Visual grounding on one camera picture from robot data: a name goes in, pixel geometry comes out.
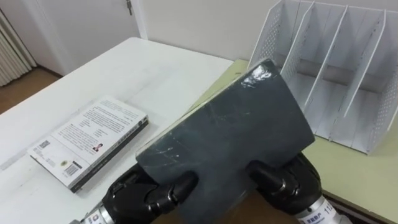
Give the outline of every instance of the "radiator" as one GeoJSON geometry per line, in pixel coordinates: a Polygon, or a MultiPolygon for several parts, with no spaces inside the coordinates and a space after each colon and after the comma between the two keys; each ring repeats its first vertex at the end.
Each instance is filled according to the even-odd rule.
{"type": "Polygon", "coordinates": [[[0,11],[0,86],[36,67],[36,62],[0,11]]]}

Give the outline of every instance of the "label sticker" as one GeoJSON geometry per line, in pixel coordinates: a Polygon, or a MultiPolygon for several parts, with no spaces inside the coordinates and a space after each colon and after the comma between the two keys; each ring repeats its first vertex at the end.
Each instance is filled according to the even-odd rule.
{"type": "Polygon", "coordinates": [[[90,216],[85,218],[84,224],[106,224],[99,210],[93,212],[90,216]]]}
{"type": "Polygon", "coordinates": [[[301,224],[327,224],[335,215],[335,208],[331,206],[328,200],[325,200],[316,211],[306,217],[298,218],[298,221],[301,224]]]}

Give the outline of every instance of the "plastic wrap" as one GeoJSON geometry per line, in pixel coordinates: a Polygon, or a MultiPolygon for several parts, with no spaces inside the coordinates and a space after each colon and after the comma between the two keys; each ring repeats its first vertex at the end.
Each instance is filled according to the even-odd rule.
{"type": "Polygon", "coordinates": [[[137,161],[161,184],[195,171],[199,184],[178,212],[185,223],[212,223],[255,189],[244,171],[251,160],[279,167],[313,141],[285,81],[266,60],[149,142],[137,161]]]}

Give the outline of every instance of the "desk surface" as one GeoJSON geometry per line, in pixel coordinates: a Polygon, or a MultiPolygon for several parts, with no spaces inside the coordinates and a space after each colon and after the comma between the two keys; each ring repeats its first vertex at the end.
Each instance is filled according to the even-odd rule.
{"type": "Polygon", "coordinates": [[[131,38],[2,114],[0,220],[50,224],[82,218],[136,163],[136,150],[179,119],[231,64],[131,38]],[[150,125],[73,194],[25,149],[103,95],[145,111],[150,125]]]}
{"type": "MultiPolygon", "coordinates": [[[[244,73],[247,65],[235,61],[193,107],[244,73]]],[[[322,138],[316,138],[304,154],[319,171],[326,194],[385,222],[398,223],[398,119],[370,156],[322,138]]]]}

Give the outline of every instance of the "white file organizer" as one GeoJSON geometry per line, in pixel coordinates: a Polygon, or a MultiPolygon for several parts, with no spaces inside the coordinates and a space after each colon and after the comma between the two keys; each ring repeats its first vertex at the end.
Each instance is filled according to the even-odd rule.
{"type": "Polygon", "coordinates": [[[398,12],[280,1],[249,66],[271,58],[312,131],[371,152],[398,112],[398,12]]]}

